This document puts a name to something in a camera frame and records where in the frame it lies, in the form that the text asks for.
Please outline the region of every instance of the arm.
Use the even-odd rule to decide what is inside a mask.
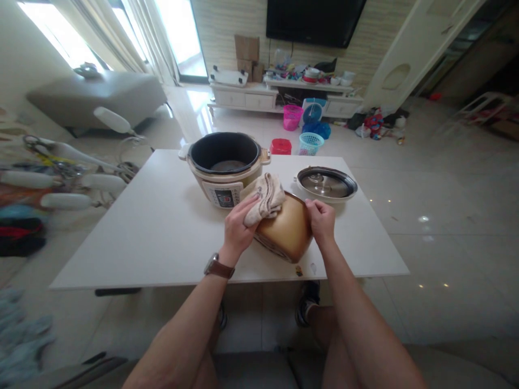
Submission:
[[[225,218],[225,241],[219,262],[235,267],[249,247],[257,225],[247,228],[243,219],[256,204],[257,196],[238,204]],[[123,389],[189,388],[211,336],[227,279],[206,275],[173,318],[159,331]]]
[[[426,388],[415,363],[364,293],[334,237],[335,210],[306,201],[330,282],[339,330],[359,380],[370,388]]]

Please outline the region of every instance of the plastic basket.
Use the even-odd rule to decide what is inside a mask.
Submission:
[[[321,135],[313,132],[304,132],[299,136],[299,155],[314,156],[324,144]]]
[[[299,127],[299,121],[303,116],[303,109],[297,105],[285,105],[283,107],[283,128],[287,131],[295,131]]]

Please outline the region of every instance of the ottoman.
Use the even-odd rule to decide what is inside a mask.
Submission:
[[[74,74],[32,90],[27,100],[66,128],[109,129],[94,116],[103,106],[121,115],[134,128],[150,117],[167,98],[157,77],[144,73],[106,71],[99,78]]]

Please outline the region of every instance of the tv stand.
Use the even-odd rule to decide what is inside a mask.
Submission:
[[[243,88],[211,83],[215,102],[209,103],[209,111],[214,118],[214,108],[244,111],[283,113],[283,107],[276,105],[278,87],[319,90],[327,93],[327,104],[323,117],[351,118],[364,99],[360,96],[348,97],[353,88],[330,84],[309,84],[302,80],[271,79],[265,77],[263,83],[247,83]]]

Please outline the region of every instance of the tv screen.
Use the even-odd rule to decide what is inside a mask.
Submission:
[[[365,0],[268,0],[267,37],[348,47]]]

